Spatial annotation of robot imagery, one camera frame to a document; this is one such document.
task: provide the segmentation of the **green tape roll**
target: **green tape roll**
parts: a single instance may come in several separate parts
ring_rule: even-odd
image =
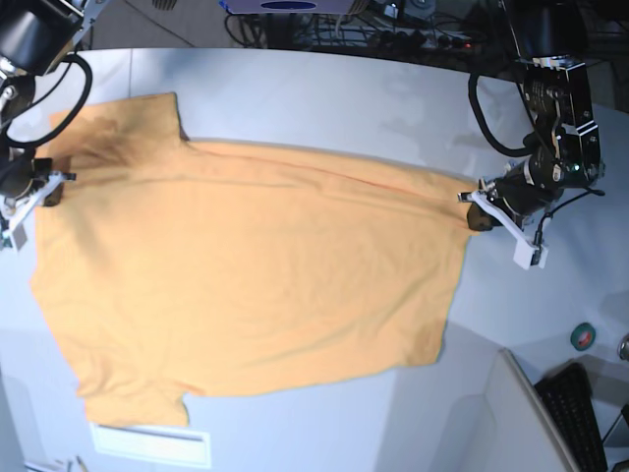
[[[589,323],[581,323],[570,335],[570,343],[577,351],[590,349],[597,338],[597,331]]]

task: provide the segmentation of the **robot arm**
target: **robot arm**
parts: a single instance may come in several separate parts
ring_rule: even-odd
[[[20,250],[26,242],[23,223],[28,214],[36,205],[53,204],[63,182],[75,178],[54,171],[50,159],[34,156],[36,148],[59,135],[86,103],[91,88],[89,64],[68,53],[108,1],[0,0],[0,250]],[[84,70],[81,99],[52,133],[29,143],[15,142],[8,134],[12,121],[36,105],[32,103],[34,78],[62,62]]]
[[[525,158],[498,178],[482,179],[479,189],[460,201],[472,204],[471,229],[504,226],[517,240],[516,263],[528,269],[545,263],[543,226],[553,213],[544,215],[534,238],[523,231],[527,218],[559,200],[565,189],[600,195],[591,186],[604,165],[587,68],[578,59],[587,47],[587,32],[576,2],[509,0],[501,7],[516,46],[515,67],[523,71],[518,91],[535,131],[520,149],[501,145],[485,122],[476,95],[478,75],[472,75],[470,102],[487,140],[509,157]]]

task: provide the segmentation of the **wire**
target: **wire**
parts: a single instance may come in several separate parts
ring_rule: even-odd
[[[91,67],[88,62],[78,54],[69,54],[61,62],[67,64],[77,64],[83,72],[86,74],[86,83],[84,85],[83,91],[81,93],[81,97],[74,108],[68,113],[68,116],[64,118],[64,120],[55,128],[53,131],[45,135],[44,137],[36,140],[36,141],[28,141],[28,142],[19,142],[11,139],[8,135],[6,136],[7,145],[10,148],[20,148],[20,149],[28,149],[28,148],[39,148],[40,146],[45,145],[46,143],[57,138],[72,121],[77,117],[79,112],[85,106],[87,102],[87,98],[89,97],[89,92],[91,91],[91,85],[93,83],[93,73],[91,71]]]
[[[94,34],[94,25],[92,25],[91,28],[89,28],[89,43],[87,44],[87,49],[90,51],[94,48]]]
[[[625,32],[629,32],[629,28],[625,27],[619,20],[614,20],[614,22],[619,25]]]
[[[81,472],[87,472],[87,467],[86,464],[83,462],[83,460],[77,456],[77,463],[79,464],[79,467],[81,467]]]
[[[314,34],[316,36],[316,45],[321,46],[321,36],[320,36],[319,24],[318,24],[320,17],[318,13],[315,13],[314,15],[316,16],[316,20],[314,21]]]
[[[336,26],[334,27],[334,37],[338,39],[339,30],[341,29],[341,22],[343,21],[343,17],[345,15],[339,15],[338,20],[336,21]]]
[[[165,27],[163,24],[161,24],[160,22],[157,22],[156,20],[154,20],[153,18],[151,18],[149,15],[147,15],[145,12],[143,12],[140,8],[138,8],[137,6],[135,6],[133,3],[131,3],[129,0],[123,0],[125,2],[125,5],[127,5],[129,8],[131,8],[134,12],[136,12],[138,15],[140,15],[141,17],[143,17],[145,20],[147,20],[148,22],[150,22],[151,24],[155,25],[156,27],[158,27],[159,29],[161,29],[162,31],[167,32],[168,34],[170,34],[171,36],[174,36],[176,38],[178,38],[179,40],[185,42],[186,44],[188,44],[190,47],[196,47],[194,44],[192,44],[191,42],[189,42],[187,39],[185,39],[184,37],[180,36],[179,34],[177,34],[175,31],[168,29],[167,27]]]
[[[520,88],[520,85],[517,82],[515,83],[515,88],[518,90],[518,94],[520,95],[520,99],[522,100],[522,104],[524,105],[524,111],[527,114],[527,118],[529,118],[529,123],[531,123],[531,126],[533,127],[533,132],[535,133],[535,136],[537,136],[538,141],[540,142],[540,145],[542,145],[543,150],[550,156],[552,160],[554,160],[554,162],[557,165],[559,165],[559,167],[561,167],[564,171],[566,171],[567,169],[565,165],[563,164],[563,162],[561,162],[561,160],[559,160],[556,157],[554,152],[550,150],[550,147],[546,143],[546,140],[543,138],[542,133],[538,129],[537,125],[535,124],[535,119],[533,118],[533,114],[531,113],[531,107],[529,106],[529,103],[527,103],[527,99],[524,96],[524,93],[522,92],[522,89]]]
[[[400,0],[400,6],[396,12],[395,18],[393,19],[393,31],[397,28],[397,23],[401,19],[404,21],[404,13],[406,12],[406,0]]]
[[[232,31],[231,27],[230,27],[230,20],[232,18],[236,18],[238,21],[238,27],[240,30],[240,36],[242,37],[242,39],[239,39],[236,34]],[[262,45],[262,28],[261,25],[259,24],[259,18],[257,15],[252,16],[252,15],[234,15],[231,13],[228,13],[227,16],[225,17],[224,21],[223,21],[223,26],[225,27],[225,30],[227,31],[227,34],[229,34],[229,37],[232,38],[232,40],[238,44],[240,44],[241,46],[243,46],[244,48],[250,48],[250,47],[254,47],[257,49],[263,49],[263,45]],[[249,32],[251,33],[253,39],[249,38],[249,35],[247,34],[246,28],[249,29]]]
[[[441,34],[448,36],[450,38],[457,38],[457,39],[463,39],[465,40],[465,42],[469,42],[471,44],[487,44],[488,43],[488,37],[486,36],[486,34],[482,31],[479,30],[473,30],[473,29],[460,29],[458,31],[444,31],[443,29],[440,29],[439,27],[442,27],[443,25],[453,25],[456,24],[457,22],[454,21],[447,21],[447,22],[441,22],[441,23],[437,23],[437,24],[433,24],[432,27],[439,31]],[[483,36],[482,39],[472,39],[470,37],[470,39],[464,39],[460,36],[457,36],[456,34],[452,34],[453,32],[459,33],[459,34],[464,34],[466,36],[470,36],[471,34],[480,34]]]
[[[535,232],[535,239],[534,239],[534,245],[537,246],[538,248],[542,246],[542,242],[543,242],[543,224],[545,223],[545,221],[547,219],[552,219],[555,214],[560,211],[562,208],[565,208],[571,204],[574,204],[575,202],[577,202],[578,200],[583,199],[584,197],[588,196],[588,195],[594,195],[597,197],[604,197],[605,196],[605,192],[603,190],[598,190],[598,189],[591,189],[590,187],[586,187],[586,191],[583,192],[582,194],[577,195],[576,197],[570,199],[570,200],[566,200],[563,204],[556,206],[555,208],[553,208],[550,211],[547,211],[546,213],[543,214],[542,219],[540,220],[540,224],[538,224],[538,229]]]
[[[360,20],[361,22],[363,22],[368,27],[371,27],[371,28],[373,28],[374,30],[376,30],[378,32],[382,32],[382,30],[380,28],[378,28],[376,25],[374,25],[373,23],[370,23],[367,20],[365,20],[365,18],[363,18],[363,15],[357,15],[356,18],[357,18],[357,20]]]
[[[516,149],[512,149],[511,147],[505,146],[499,140],[495,138],[495,136],[491,133],[487,121],[485,119],[485,115],[483,114],[483,110],[481,109],[481,104],[479,103],[479,95],[478,95],[478,86],[479,86],[479,77],[480,74],[471,74],[470,80],[468,81],[468,96],[470,98],[470,105],[472,106],[472,111],[474,112],[474,116],[476,120],[479,122],[479,127],[481,128],[481,133],[487,140],[487,142],[491,145],[492,148],[504,154],[508,157],[526,157],[527,155],[531,155],[535,152],[533,147],[519,147]]]
[[[72,66],[72,64],[68,64],[66,66],[66,70],[63,72],[63,74],[61,75],[61,78],[57,81],[57,83],[52,86],[52,88],[45,93],[41,98],[39,98],[37,101],[34,101],[33,103],[31,103],[29,106],[27,106],[25,109],[20,110],[18,113],[16,113],[15,115],[13,115],[11,118],[9,118],[8,120],[6,120],[5,122],[2,123],[2,125],[0,125],[0,131],[4,130],[7,126],[9,126],[14,120],[17,120],[19,117],[21,117],[22,115],[24,115],[25,113],[27,113],[28,111],[31,111],[32,109],[34,109],[37,105],[39,105],[42,101],[44,101],[46,98],[48,98],[52,93],[54,93],[54,91],[56,89],[59,88],[59,86],[61,85],[61,83],[66,79],[66,77],[68,76],[68,73],[70,72],[70,67]]]

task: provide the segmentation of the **gray floor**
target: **gray floor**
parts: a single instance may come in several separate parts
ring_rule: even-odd
[[[181,38],[155,25],[138,10]],[[153,8],[151,0],[113,0],[95,25],[92,49],[232,47],[234,43],[223,27],[224,18],[225,11],[215,0],[180,0],[171,12]]]

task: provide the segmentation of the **white table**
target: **white table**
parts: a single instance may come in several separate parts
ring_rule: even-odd
[[[176,91],[193,140],[331,149],[475,179],[501,173],[506,163],[480,133],[464,74],[257,50],[120,50],[86,58],[95,72],[90,103]],[[58,74],[41,82],[52,84]],[[82,83],[81,73],[71,72],[12,135],[45,133],[47,115],[70,107]],[[483,79],[480,98],[495,134],[518,146],[530,126],[514,86]],[[434,455],[452,405],[483,391],[496,350],[513,350],[536,381],[580,357],[569,335],[585,321],[598,330],[582,360],[596,377],[596,410],[606,431],[618,412],[610,405],[629,399],[629,364],[613,362],[629,332],[629,116],[595,113],[607,197],[557,214],[547,231],[546,269],[513,264],[514,241],[505,231],[474,237],[436,365],[255,398],[187,397],[192,427],[212,434],[216,470],[437,470]],[[0,366],[25,455],[78,453],[91,472],[131,470],[92,450],[76,380],[29,292],[34,266],[32,246],[20,257],[0,255]],[[133,470],[176,469],[134,463]]]

